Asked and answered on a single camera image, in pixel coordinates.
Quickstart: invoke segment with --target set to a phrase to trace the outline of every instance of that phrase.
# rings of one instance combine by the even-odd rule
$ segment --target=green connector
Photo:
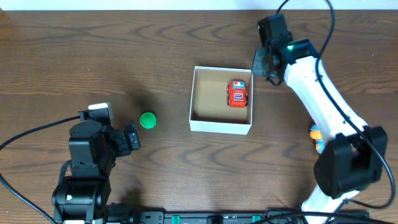
[[[251,217],[252,223],[254,223],[254,222],[256,222],[256,221],[258,221],[258,220],[260,220],[260,219],[261,219],[261,216],[259,216],[259,215],[253,215],[253,216]]]
[[[180,224],[180,216],[179,215],[172,216],[172,224]]]

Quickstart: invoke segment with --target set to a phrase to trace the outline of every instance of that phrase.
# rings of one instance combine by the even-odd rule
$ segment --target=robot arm
[[[138,214],[124,205],[106,207],[111,193],[109,176],[116,158],[140,148],[133,123],[124,130],[111,126],[109,103],[90,105],[80,111],[80,121],[70,129],[71,161],[65,163],[52,195],[54,220],[58,223],[138,223]],[[72,175],[65,176],[70,166]]]
[[[293,89],[303,102],[319,127],[325,142],[334,140],[339,133],[344,136],[356,134],[356,131],[341,117],[317,82],[317,75],[314,71],[315,61],[316,58],[309,56],[296,60],[293,65],[287,65],[284,77],[286,84]],[[347,105],[328,78],[322,64],[320,64],[319,70],[332,97],[353,123],[363,131],[363,127],[367,126],[366,122]],[[333,199],[323,193],[317,185],[308,200],[302,204],[302,210],[304,212],[334,212],[343,202],[343,199],[354,197],[358,193],[358,190],[352,190]],[[323,223],[326,220],[325,217],[306,217],[306,219],[309,223]]]
[[[381,177],[381,161],[342,117],[318,82],[315,62],[318,52],[309,40],[293,41],[282,14],[258,22],[263,48],[253,61],[253,75],[265,76],[273,85],[283,80],[293,89],[319,127],[326,148],[314,167],[317,186],[302,204],[305,212],[334,212],[346,198],[354,197]],[[382,157],[387,134],[381,127],[369,128],[345,102],[322,63],[319,72],[326,89],[350,120],[372,141]],[[277,84],[272,79],[278,78]],[[326,217],[306,217],[321,224]]]

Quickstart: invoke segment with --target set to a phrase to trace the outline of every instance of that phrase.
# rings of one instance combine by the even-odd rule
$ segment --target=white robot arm
[[[282,14],[257,24],[262,48],[256,50],[253,75],[265,76],[273,85],[285,81],[305,105],[325,143],[314,166],[318,185],[301,209],[335,212],[344,199],[354,197],[380,179],[382,165],[388,167],[383,159],[387,134],[381,127],[370,128],[348,106],[326,74],[313,45],[308,39],[293,41]],[[317,61],[319,76],[315,70]],[[393,180],[391,172],[387,173]],[[327,217],[306,219],[309,224],[322,224]]]
[[[345,122],[319,85],[314,69],[315,61],[316,58],[309,56],[296,60],[293,65],[287,65],[284,79],[286,84],[293,89],[303,102],[312,119],[319,127],[326,145],[328,141],[334,140],[339,133],[350,136],[356,134],[356,131]],[[328,78],[322,63],[319,65],[319,72],[329,93],[341,109],[351,118],[352,122],[363,131],[363,127],[367,126],[366,122],[341,97]],[[319,186],[316,186],[308,200],[302,204],[301,209],[304,212],[334,212],[343,199],[354,197],[358,193],[358,190],[353,190],[343,194],[341,197],[332,199],[325,195]],[[306,217],[306,219],[309,224],[321,224],[326,220],[326,217]]]

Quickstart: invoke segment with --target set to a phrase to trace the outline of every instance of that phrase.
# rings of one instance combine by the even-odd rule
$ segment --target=cable
[[[279,6],[278,10],[276,10],[275,15],[278,15],[278,14],[279,14],[280,10],[283,8],[283,6],[284,6],[288,1],[289,1],[289,0],[285,0],[285,1]]]
[[[331,218],[341,218],[345,220],[355,220],[361,223],[378,223],[378,224],[393,224],[391,222],[384,222],[380,220],[375,220],[372,218],[359,218],[354,217],[351,215],[344,215],[344,214],[334,214],[334,213],[327,213],[327,212],[294,212],[288,214],[280,214],[280,215],[273,215],[271,217],[263,218],[262,220],[258,220],[252,224],[263,224],[265,222],[269,222],[271,220],[280,219],[280,218],[295,218],[295,217],[331,217]]]
[[[58,185],[62,184],[63,182],[63,178],[65,177],[65,174],[67,173],[67,170],[70,166],[70,164],[72,164],[72,160],[68,160],[66,161],[62,166],[61,166],[61,170],[60,170],[60,177],[58,178]]]
[[[268,80],[273,86],[279,86],[284,80],[280,79],[277,83],[275,83],[271,78],[267,77],[266,80]]]
[[[61,121],[57,121],[51,124],[46,124],[44,126],[38,127],[38,128],[34,128],[28,131],[25,131],[24,133],[20,133],[10,139],[8,139],[7,141],[5,141],[3,144],[0,145],[0,150],[4,149],[4,147],[6,147],[8,144],[10,144],[11,142],[15,141],[16,139],[19,139],[27,134],[33,133],[35,131],[40,131],[43,130],[45,128],[50,128],[52,126],[58,125],[58,124],[62,124],[65,123],[67,121],[71,121],[74,119],[78,119],[80,118],[79,116],[74,116],[71,118],[67,118],[67,119],[63,119]],[[57,221],[55,221],[49,214],[47,214],[45,211],[43,211],[40,207],[38,207],[35,203],[31,202],[29,199],[25,198],[21,193],[19,193],[14,187],[12,187],[6,180],[5,178],[2,176],[2,174],[0,173],[0,182],[9,190],[11,191],[11,193],[13,193],[15,196],[19,197],[19,199],[21,199],[23,202],[25,202],[26,204],[28,204],[29,206],[31,206],[34,210],[38,211],[41,215],[43,215],[46,219],[48,219],[51,223],[53,224],[57,224]]]
[[[288,2],[289,0],[285,0],[278,8],[278,10],[276,11],[276,14],[279,13],[279,11],[282,9],[282,7]],[[344,111],[340,108],[340,106],[337,104],[337,102],[333,99],[333,97],[330,95],[329,91],[327,90],[325,84],[322,81],[322,76],[319,73],[319,63],[320,63],[320,59],[323,55],[323,52],[325,51],[329,40],[331,38],[331,35],[335,29],[335,11],[333,9],[333,6],[331,5],[329,0],[325,0],[326,3],[328,4],[329,8],[330,8],[330,18],[331,18],[331,26],[330,26],[330,30],[329,30],[329,34],[326,37],[325,42],[322,45],[321,51],[319,51],[318,54],[318,58],[315,61],[315,72],[317,74],[317,80],[319,81],[319,84],[321,85],[323,91],[325,92],[326,96],[329,98],[330,102],[333,104],[333,106],[335,106],[336,110],[340,113],[340,115],[347,121],[347,123],[359,134],[359,136],[365,141],[365,143],[371,148],[372,152],[375,153],[375,155],[379,158],[379,160],[381,161],[383,167],[385,168],[388,178],[390,180],[390,185],[391,185],[391,194],[390,194],[390,198],[389,200],[384,204],[384,205],[370,205],[367,203],[363,203],[363,202],[359,202],[357,200],[354,199],[347,199],[348,202],[353,202],[356,203],[358,205],[362,205],[364,207],[368,207],[368,208],[374,208],[374,209],[382,209],[382,208],[387,208],[388,206],[390,206],[396,196],[396,184],[395,184],[395,180],[394,180],[394,176],[392,175],[392,171],[390,169],[390,167],[388,166],[388,163],[386,162],[386,160],[380,155],[379,151],[377,151],[376,147],[374,147],[373,143],[362,133],[362,131],[355,126],[355,124],[350,120],[350,118],[344,113]]]
[[[346,204],[348,204],[347,199],[343,199],[343,201],[338,205],[333,213],[338,213],[338,211],[340,211],[340,209],[343,208],[343,206]],[[324,223],[328,224],[330,220],[331,217],[328,217],[328,219]]]

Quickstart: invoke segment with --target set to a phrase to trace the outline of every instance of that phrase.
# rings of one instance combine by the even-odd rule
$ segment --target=cardboard box
[[[226,104],[227,85],[243,80],[248,86],[249,103],[245,108]],[[250,70],[195,67],[189,124],[191,131],[247,134],[252,125],[253,75]]]

